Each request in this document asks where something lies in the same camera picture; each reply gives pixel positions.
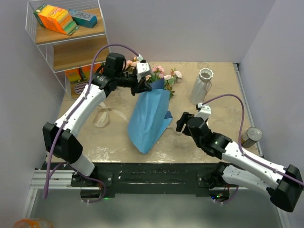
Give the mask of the blue wrapping paper sheet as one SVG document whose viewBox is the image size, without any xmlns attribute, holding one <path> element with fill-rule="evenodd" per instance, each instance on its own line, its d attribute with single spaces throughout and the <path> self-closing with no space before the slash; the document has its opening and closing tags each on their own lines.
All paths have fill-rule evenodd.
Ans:
<svg viewBox="0 0 304 228">
<path fill-rule="evenodd" d="M 128 124 L 128 135 L 142 154 L 147 154 L 170 125 L 170 91 L 163 78 L 151 83 L 152 90 L 139 95 Z"/>
</svg>

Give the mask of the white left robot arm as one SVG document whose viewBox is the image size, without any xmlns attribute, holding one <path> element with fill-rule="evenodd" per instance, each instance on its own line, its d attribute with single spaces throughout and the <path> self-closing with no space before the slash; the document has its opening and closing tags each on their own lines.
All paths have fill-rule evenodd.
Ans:
<svg viewBox="0 0 304 228">
<path fill-rule="evenodd" d="M 116 88 L 129 88 L 132 95 L 152 89 L 146 82 L 146 76 L 151 72 L 149 63 L 141 60 L 136 64 L 135 70 L 129 73 L 124 68 L 124 62 L 124 55 L 108 54 L 102 73 L 93 72 L 83 93 L 69 110 L 55 123 L 46 123 L 43 126 L 45 147 L 49 155 L 68 162 L 82 174 L 81 180 L 87 186 L 97 184 L 98 174 L 94 172 L 95 165 L 83 155 L 83 146 L 77 140 L 83 124 Z"/>
</svg>

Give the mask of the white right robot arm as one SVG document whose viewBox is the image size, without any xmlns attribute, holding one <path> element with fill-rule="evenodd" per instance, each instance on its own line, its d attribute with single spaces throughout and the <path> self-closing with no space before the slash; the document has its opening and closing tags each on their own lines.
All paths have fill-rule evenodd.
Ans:
<svg viewBox="0 0 304 228">
<path fill-rule="evenodd" d="M 212 132 L 207 120 L 200 115 L 184 112 L 177 121 L 176 130 L 191 136 L 196 146 L 207 155 L 220 159 L 220 166 L 212 174 L 214 185 L 237 185 L 270 196 L 278 208 L 293 212 L 304 190 L 300 170 L 284 167 L 243 150 L 230 138 Z"/>
</svg>

